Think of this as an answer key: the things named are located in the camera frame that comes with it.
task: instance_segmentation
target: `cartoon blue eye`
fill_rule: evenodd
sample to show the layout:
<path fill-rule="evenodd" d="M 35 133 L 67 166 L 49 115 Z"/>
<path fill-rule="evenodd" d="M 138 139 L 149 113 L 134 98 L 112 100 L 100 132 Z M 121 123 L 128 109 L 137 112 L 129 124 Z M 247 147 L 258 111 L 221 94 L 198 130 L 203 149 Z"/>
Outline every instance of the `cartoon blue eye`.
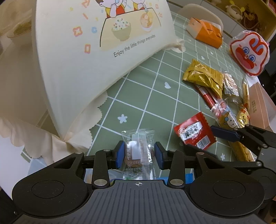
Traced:
<path fill-rule="evenodd" d="M 244 52 L 245 54 L 248 54 L 248 53 L 249 53 L 249 48 L 248 48 L 248 47 L 244 47 L 244 48 L 243 48 L 243 52 Z"/>
<path fill-rule="evenodd" d="M 252 61 L 252 62 L 254 62 L 254 61 L 256 60 L 255 55 L 253 55 L 253 54 L 250 55 L 250 56 L 249 56 L 249 60 Z"/>

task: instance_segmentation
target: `rabbit-shaped package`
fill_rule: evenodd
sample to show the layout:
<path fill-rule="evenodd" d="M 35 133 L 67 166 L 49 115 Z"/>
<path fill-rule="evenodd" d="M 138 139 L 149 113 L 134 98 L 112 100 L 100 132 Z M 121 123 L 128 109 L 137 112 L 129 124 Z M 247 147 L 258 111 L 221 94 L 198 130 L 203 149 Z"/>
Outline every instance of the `rabbit-shaped package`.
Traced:
<path fill-rule="evenodd" d="M 249 30 L 242 31 L 230 41 L 229 51 L 250 76 L 261 74 L 270 57 L 265 40 L 258 33 Z"/>

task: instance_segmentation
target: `cardboard box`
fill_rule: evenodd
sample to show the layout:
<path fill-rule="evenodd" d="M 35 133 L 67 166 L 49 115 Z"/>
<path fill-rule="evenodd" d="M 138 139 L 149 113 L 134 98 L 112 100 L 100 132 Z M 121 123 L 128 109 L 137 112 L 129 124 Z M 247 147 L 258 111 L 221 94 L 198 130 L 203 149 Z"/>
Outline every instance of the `cardboard box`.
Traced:
<path fill-rule="evenodd" d="M 249 88 L 250 124 L 276 133 L 276 106 L 260 83 Z"/>

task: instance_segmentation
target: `ribbed gray panel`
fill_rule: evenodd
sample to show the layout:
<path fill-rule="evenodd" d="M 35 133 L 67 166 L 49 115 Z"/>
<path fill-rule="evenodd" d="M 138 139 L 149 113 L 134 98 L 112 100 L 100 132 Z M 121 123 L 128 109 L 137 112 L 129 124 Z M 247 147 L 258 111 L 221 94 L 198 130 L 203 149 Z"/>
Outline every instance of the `ribbed gray panel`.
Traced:
<path fill-rule="evenodd" d="M 116 180 L 112 187 L 95 190 L 79 210 L 63 217 L 39 219 L 22 215 L 15 224 L 265 224 L 256 215 L 225 219 L 209 215 L 190 202 L 183 190 L 163 181 Z"/>

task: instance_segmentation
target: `metal screw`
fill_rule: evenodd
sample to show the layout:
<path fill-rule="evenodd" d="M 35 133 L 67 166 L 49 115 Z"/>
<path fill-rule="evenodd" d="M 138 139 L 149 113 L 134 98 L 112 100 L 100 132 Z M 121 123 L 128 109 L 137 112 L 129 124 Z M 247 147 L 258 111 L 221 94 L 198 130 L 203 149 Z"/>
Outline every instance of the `metal screw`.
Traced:
<path fill-rule="evenodd" d="M 170 183 L 171 183 L 172 185 L 174 185 L 174 186 L 180 186 L 180 185 L 182 185 L 184 182 L 183 182 L 183 180 L 180 180 L 180 179 L 172 179 L 172 180 L 170 181 Z"/>
<path fill-rule="evenodd" d="M 107 184 L 107 181 L 104 180 L 104 179 L 97 179 L 94 181 L 94 184 L 97 185 L 97 186 L 104 186 Z"/>

